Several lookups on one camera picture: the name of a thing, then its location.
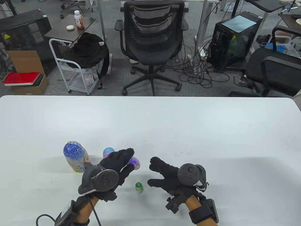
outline chair armrest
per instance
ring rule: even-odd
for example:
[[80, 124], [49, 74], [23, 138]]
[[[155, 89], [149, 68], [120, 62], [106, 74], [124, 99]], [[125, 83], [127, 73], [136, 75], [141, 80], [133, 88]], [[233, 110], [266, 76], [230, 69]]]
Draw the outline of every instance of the chair armrest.
[[284, 31], [284, 32], [296, 35], [297, 37], [301, 37], [301, 32], [299, 32], [299, 31], [297, 31], [295, 29], [292, 29], [292, 28], [289, 28], [289, 27], [280, 26], [280, 25], [274, 27], [273, 31], [272, 31], [273, 50], [274, 51], [276, 51], [275, 31]]
[[189, 28], [188, 23], [186, 22], [186, 20], [184, 19], [184, 17], [182, 18], [182, 25], [181, 25], [181, 29], [182, 31], [187, 31]]
[[116, 31], [123, 31], [123, 21], [117, 20], [114, 28]]
[[119, 31], [119, 35], [120, 35], [120, 49], [121, 52], [127, 56], [126, 51], [123, 47], [123, 37], [122, 37], [122, 31], [123, 31], [123, 21], [122, 20], [117, 20], [115, 23], [115, 30]]
[[266, 68], [265, 68], [265, 63], [267, 61], [272, 61], [274, 63], [281, 64], [281, 65], [284, 65], [284, 66], [287, 66], [287, 67], [292, 67], [292, 68], [295, 68], [295, 69], [298, 69], [298, 70], [301, 71], [301, 65], [299, 65], [299, 64], [295, 64], [295, 63], [292, 63], [290, 61], [282, 60], [282, 59], [279, 59], [279, 58], [276, 58], [276, 57], [267, 56], [260, 63], [261, 74], [262, 74], [262, 78], [263, 78], [263, 85], [264, 85], [265, 88], [268, 87], [268, 78], [267, 78], [267, 75], [266, 75]]

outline chair seat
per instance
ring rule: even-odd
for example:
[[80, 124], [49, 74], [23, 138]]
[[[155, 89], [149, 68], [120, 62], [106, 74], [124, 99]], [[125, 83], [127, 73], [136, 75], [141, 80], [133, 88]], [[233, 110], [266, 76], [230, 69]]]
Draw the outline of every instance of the chair seat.
[[[259, 48], [251, 55], [247, 64], [245, 74], [249, 79], [263, 83], [260, 63], [268, 56], [301, 65], [301, 59], [297, 57], [275, 52], [272, 49]], [[301, 71], [270, 61], [266, 62], [265, 66], [270, 89], [290, 96], [294, 96], [301, 89]]]
[[181, 44], [177, 47], [171, 48], [169, 51], [161, 51], [161, 52], [148, 52], [147, 55], [144, 51], [140, 51], [135, 47], [131, 47], [131, 50], [126, 48], [126, 55], [135, 61], [139, 61], [143, 65], [147, 66], [159, 66], [166, 63], [166, 59], [171, 59], [175, 57], [180, 51], [182, 47]]

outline yellow warning label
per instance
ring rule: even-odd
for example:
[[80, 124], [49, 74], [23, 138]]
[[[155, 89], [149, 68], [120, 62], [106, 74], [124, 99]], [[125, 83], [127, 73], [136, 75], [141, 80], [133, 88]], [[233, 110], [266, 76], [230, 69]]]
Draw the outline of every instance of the yellow warning label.
[[9, 39], [9, 38], [11, 38], [9, 35], [7, 35], [7, 34], [4, 34], [4, 38], [5, 39]]

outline light blue paper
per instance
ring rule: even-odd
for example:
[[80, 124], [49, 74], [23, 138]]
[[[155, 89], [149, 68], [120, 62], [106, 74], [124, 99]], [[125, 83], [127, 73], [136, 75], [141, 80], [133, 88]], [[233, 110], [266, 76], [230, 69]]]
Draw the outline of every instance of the light blue paper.
[[224, 26], [230, 28], [232, 31], [235, 31], [237, 33], [242, 32], [243, 30], [253, 26], [254, 24], [256, 24], [254, 21], [251, 21], [242, 16], [234, 17], [232, 20], [228, 20], [223, 23]]

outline chair base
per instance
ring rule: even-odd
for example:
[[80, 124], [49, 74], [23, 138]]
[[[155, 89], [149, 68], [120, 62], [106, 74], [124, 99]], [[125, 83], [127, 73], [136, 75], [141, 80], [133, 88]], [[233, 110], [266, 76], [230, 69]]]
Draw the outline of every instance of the chair base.
[[61, 12], [64, 12], [65, 10], [70, 9], [70, 8], [72, 8], [72, 7], [74, 7], [74, 6], [77, 6], [77, 7], [78, 7], [78, 9], [79, 9], [79, 11], [80, 11], [81, 14], [84, 14], [84, 13], [82, 12], [82, 9], [81, 9], [80, 6], [79, 6], [79, 2], [71, 3], [67, 8], [64, 8]]
[[149, 66], [149, 70], [144, 70], [142, 68], [139, 68], [139, 67], [136, 67], [136, 66], [132, 66], [132, 70], [131, 70], [131, 73], [132, 71], [134, 70], [134, 73], [135, 73], [135, 70], [137, 71], [140, 71], [142, 72], [144, 75], [134, 81], [132, 81], [131, 83], [127, 84], [126, 86], [123, 87], [123, 91], [122, 91], [122, 95], [126, 96], [127, 95], [127, 88], [139, 83], [139, 82], [142, 82], [142, 81], [145, 81], [145, 80], [149, 80], [150, 81], [150, 84], [151, 84], [151, 89], [153, 91], [153, 96], [155, 96], [155, 87], [154, 87], [154, 79], [159, 79], [159, 80], [162, 80], [162, 81], [166, 81], [166, 82], [170, 82], [170, 83], [173, 83], [173, 84], [176, 84], [176, 88], [175, 90], [176, 91], [180, 91], [181, 88], [182, 88], [182, 84], [173, 80], [173, 79], [170, 79], [170, 78], [167, 78], [165, 76], [162, 76], [160, 74], [157, 74], [157, 71], [161, 70], [163, 71], [164, 69], [164, 65], [158, 67], [156, 70], [154, 70], [154, 66]]
[[268, 93], [270, 92], [270, 89], [264, 89], [263, 91], [260, 91], [255, 84], [254, 89], [256, 90], [256, 93], [231, 91], [227, 97], [267, 97]]

